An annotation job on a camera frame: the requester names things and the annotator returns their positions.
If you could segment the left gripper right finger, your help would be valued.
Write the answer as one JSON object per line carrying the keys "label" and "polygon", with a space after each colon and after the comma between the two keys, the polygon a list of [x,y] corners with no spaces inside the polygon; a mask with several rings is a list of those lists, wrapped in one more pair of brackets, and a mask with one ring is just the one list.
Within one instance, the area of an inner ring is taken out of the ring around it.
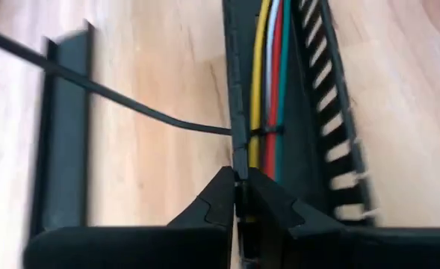
{"label": "left gripper right finger", "polygon": [[346,226],[260,170],[249,176],[260,269],[440,269],[440,228]]}

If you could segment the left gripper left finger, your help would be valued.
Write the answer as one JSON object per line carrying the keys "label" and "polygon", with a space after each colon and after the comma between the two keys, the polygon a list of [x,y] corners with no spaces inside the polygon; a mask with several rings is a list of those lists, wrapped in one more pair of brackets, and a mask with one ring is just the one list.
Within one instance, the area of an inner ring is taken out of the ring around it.
{"label": "left gripper left finger", "polygon": [[66,227],[32,239],[24,269],[229,269],[235,172],[222,167],[166,226]]}

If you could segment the black duct cover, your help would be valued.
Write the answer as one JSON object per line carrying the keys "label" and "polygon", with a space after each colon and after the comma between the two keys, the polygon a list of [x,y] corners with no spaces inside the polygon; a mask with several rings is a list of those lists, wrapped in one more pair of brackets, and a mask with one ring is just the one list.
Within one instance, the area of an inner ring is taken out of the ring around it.
{"label": "black duct cover", "polygon": [[90,94],[45,72],[28,237],[87,223]]}

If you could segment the black zip tie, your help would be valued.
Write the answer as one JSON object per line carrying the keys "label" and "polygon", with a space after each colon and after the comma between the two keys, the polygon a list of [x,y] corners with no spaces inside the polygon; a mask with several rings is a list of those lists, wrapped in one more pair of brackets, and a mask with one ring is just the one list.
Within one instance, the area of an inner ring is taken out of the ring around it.
{"label": "black zip tie", "polygon": [[115,90],[98,84],[84,75],[63,67],[60,64],[55,63],[54,61],[48,60],[46,57],[34,51],[33,49],[30,49],[27,46],[24,46],[21,43],[18,43],[15,40],[12,40],[2,34],[0,34],[0,49],[9,52],[24,61],[27,61],[30,64],[36,65],[44,71],[47,71],[56,76],[60,76],[61,78],[82,87],[85,91],[96,93],[106,99],[109,99],[133,111],[151,117],[168,125],[195,132],[232,136],[231,129],[190,123],[187,121],[176,119],[167,114],[161,113],[160,111],[156,111],[155,109],[139,103],[127,96],[124,96],[116,92]]}

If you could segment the black slotted cable duct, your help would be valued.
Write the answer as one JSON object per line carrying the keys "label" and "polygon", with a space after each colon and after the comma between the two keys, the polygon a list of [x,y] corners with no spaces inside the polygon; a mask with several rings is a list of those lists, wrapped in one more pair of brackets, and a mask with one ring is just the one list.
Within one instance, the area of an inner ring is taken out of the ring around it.
{"label": "black slotted cable duct", "polygon": [[[247,180],[249,108],[255,25],[261,0],[223,0],[233,167],[240,184],[235,204],[241,255],[259,268],[260,224]],[[346,226],[374,227],[371,217],[348,220],[343,205],[371,208],[367,179],[334,189],[339,176],[364,170],[332,15],[327,0],[292,0],[287,60],[285,124],[278,185],[291,196]]]}

